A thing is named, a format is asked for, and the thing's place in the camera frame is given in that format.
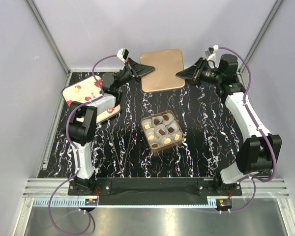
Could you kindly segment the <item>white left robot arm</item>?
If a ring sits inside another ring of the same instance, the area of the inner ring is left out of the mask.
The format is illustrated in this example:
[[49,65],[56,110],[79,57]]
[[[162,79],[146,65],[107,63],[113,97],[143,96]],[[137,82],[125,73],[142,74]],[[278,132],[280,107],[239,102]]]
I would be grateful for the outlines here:
[[69,107],[65,125],[67,140],[74,151],[75,180],[81,180],[79,189],[90,195],[96,190],[96,182],[91,179],[94,169],[91,162],[90,144],[95,136],[99,115],[115,111],[120,104],[121,86],[153,72],[155,67],[135,62],[131,58],[123,59],[124,67],[118,73],[104,73],[66,87],[62,96]]

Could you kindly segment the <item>round brown chocolate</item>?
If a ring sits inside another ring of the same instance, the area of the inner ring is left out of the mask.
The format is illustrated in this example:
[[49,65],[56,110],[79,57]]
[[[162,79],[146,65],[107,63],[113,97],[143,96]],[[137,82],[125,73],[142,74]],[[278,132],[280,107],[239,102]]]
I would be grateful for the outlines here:
[[168,117],[167,115],[163,115],[163,119],[164,119],[165,121],[168,121],[168,120],[169,120],[169,117]]

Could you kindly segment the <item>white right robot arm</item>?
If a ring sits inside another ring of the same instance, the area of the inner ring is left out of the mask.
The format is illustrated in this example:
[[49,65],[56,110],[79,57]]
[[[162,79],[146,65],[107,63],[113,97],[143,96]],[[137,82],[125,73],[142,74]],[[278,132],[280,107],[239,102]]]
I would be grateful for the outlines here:
[[176,76],[187,83],[199,86],[202,82],[212,84],[217,95],[235,118],[243,137],[236,160],[222,169],[213,183],[214,191],[224,195],[235,184],[246,178],[254,178],[257,173],[274,170],[282,145],[279,135],[273,135],[262,124],[245,95],[246,89],[237,75],[238,58],[223,54],[218,67],[214,62],[199,58],[195,64]]

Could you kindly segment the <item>rose gold box lid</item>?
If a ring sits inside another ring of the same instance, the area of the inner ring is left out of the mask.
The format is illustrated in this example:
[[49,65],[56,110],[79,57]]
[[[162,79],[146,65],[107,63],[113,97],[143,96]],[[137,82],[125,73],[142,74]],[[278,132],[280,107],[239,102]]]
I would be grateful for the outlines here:
[[180,49],[145,53],[140,56],[140,63],[153,66],[155,70],[141,79],[143,92],[163,92],[180,89],[185,80],[176,76],[184,69]]

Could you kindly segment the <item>dark cone chocolate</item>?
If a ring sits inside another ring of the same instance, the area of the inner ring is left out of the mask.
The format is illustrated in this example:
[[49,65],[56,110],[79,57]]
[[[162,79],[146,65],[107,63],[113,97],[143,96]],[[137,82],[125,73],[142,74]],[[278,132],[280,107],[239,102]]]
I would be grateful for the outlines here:
[[155,120],[154,120],[154,124],[155,124],[155,125],[158,125],[159,123],[160,123],[160,120],[158,120],[158,119],[155,119]]

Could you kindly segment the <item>dark square chocolate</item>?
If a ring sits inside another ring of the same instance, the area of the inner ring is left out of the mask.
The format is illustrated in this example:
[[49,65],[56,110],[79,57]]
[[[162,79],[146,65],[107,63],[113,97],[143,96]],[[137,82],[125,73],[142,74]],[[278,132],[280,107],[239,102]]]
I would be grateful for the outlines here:
[[168,128],[168,131],[169,131],[169,133],[173,133],[173,132],[175,132],[175,129],[172,128],[172,127],[169,127],[169,128]]

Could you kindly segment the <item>rose gold chocolate box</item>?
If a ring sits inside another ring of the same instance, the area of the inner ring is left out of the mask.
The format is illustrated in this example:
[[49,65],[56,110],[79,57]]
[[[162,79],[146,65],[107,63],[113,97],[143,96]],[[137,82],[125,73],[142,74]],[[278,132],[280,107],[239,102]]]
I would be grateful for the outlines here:
[[[165,121],[163,115],[167,115],[169,120]],[[155,119],[160,120],[158,125],[154,124]],[[152,153],[180,145],[185,138],[175,114],[170,110],[141,119],[141,127]],[[175,132],[169,133],[169,127],[174,128]]]

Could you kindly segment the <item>metal tongs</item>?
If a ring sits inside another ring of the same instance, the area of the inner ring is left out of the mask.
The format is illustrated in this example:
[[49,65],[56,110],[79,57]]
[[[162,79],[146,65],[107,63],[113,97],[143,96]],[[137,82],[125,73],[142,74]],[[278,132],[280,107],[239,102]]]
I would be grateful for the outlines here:
[[109,137],[113,146],[113,151],[122,169],[125,169],[127,163],[132,133],[132,125],[125,126],[118,130],[114,130],[113,128],[109,129]]

